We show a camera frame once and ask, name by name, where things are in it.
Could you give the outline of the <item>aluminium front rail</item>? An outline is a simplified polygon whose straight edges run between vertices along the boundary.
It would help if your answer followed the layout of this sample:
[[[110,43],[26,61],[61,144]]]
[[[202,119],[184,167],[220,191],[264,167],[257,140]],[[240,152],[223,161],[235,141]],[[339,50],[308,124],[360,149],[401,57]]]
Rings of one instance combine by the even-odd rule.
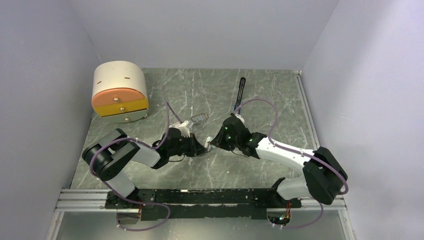
[[[119,198],[110,189],[63,189],[55,212],[136,213],[140,205],[149,213],[156,210],[184,210],[194,207],[252,207],[254,210],[346,210],[342,196],[319,194],[287,195],[273,188],[224,189],[139,189],[134,200]]]

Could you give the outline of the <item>staple tray with staples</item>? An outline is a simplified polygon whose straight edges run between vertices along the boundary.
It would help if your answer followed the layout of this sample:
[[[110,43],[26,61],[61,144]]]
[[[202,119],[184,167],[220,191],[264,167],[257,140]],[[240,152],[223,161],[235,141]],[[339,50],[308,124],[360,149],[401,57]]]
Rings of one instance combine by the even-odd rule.
[[[196,123],[200,123],[202,121],[205,121],[208,118],[209,118],[209,115],[207,113],[201,113],[201,114],[192,116],[191,121],[196,124]]]

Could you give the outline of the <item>beige drawer cabinet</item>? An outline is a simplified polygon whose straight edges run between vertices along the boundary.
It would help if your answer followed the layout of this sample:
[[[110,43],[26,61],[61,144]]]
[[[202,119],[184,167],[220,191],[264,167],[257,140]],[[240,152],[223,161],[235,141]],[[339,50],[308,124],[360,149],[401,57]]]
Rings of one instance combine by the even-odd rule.
[[[130,123],[146,118],[149,100],[142,69],[129,61],[102,63],[93,74],[91,106],[111,123]]]

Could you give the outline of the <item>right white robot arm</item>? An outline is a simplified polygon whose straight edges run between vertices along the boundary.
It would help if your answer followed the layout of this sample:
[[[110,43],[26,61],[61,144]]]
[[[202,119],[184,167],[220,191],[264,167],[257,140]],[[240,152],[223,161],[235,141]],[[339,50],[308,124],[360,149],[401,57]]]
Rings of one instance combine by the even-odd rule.
[[[313,198],[331,205],[342,189],[347,189],[348,175],[329,149],[298,148],[264,133],[250,132],[238,115],[232,114],[224,120],[210,144],[226,151],[238,149],[246,157],[274,161],[301,173],[276,185],[269,197],[275,207],[297,198]]]

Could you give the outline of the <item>aluminium side rail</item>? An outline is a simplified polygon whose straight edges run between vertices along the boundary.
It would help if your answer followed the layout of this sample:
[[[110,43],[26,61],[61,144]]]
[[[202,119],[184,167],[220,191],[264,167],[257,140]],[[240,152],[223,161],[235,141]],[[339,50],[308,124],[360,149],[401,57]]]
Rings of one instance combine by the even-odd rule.
[[[304,114],[306,117],[306,121],[307,121],[307,125],[309,127],[309,133],[310,136],[312,138],[312,145],[314,147],[314,149],[318,149],[320,147],[320,142],[319,142],[319,138],[316,132],[316,128],[313,122],[313,117],[311,115],[311,111],[310,111],[310,107],[309,107],[309,103],[307,100],[307,96],[304,90],[304,86],[302,83],[302,79],[301,79],[301,70],[293,70],[293,75],[295,78],[295,81],[297,83],[297,89],[299,91],[300,97],[301,97],[301,102],[302,102],[302,108],[304,110]]]

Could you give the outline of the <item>blue stapler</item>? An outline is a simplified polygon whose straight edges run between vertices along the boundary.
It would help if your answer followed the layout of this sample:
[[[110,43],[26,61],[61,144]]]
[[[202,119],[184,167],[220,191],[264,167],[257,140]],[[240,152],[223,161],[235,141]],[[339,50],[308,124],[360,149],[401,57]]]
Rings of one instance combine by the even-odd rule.
[[[242,103],[243,92],[246,85],[246,78],[241,77],[238,86],[237,98],[233,110],[235,111]]]

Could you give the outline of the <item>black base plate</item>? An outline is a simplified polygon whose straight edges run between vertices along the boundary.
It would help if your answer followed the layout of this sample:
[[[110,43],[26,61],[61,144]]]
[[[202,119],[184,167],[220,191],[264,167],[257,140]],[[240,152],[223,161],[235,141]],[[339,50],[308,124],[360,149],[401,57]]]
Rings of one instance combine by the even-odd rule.
[[[298,209],[302,206],[297,198],[283,199],[271,188],[225,188],[225,189],[139,189],[132,200],[148,203],[127,202],[112,191],[108,192],[104,208],[125,211],[134,209],[142,221],[203,218],[251,218],[266,220],[269,209]]]

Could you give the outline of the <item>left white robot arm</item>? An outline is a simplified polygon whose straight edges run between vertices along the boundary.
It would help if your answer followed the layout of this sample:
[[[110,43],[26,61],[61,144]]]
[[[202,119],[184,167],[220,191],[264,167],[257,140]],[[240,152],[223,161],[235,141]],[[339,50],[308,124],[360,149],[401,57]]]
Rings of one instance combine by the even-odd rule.
[[[120,128],[116,128],[87,147],[81,158],[90,172],[109,188],[116,191],[118,201],[126,208],[134,207],[139,200],[139,190],[124,173],[125,166],[137,162],[151,169],[166,165],[173,156],[196,157],[208,151],[193,133],[183,133],[170,127],[152,146],[140,143]]]

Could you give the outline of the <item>light blue eraser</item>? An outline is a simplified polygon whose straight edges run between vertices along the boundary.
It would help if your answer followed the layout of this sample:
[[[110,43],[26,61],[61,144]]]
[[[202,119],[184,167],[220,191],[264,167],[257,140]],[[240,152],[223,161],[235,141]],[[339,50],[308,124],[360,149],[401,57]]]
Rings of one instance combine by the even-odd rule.
[[[211,150],[212,150],[212,148],[213,148],[213,146],[212,146],[212,144],[211,144],[212,139],[213,139],[212,137],[208,136],[208,137],[206,138],[206,140],[205,140],[205,145],[204,145],[204,147],[205,147],[205,149],[206,149],[206,151],[207,151],[207,152],[211,151]]]

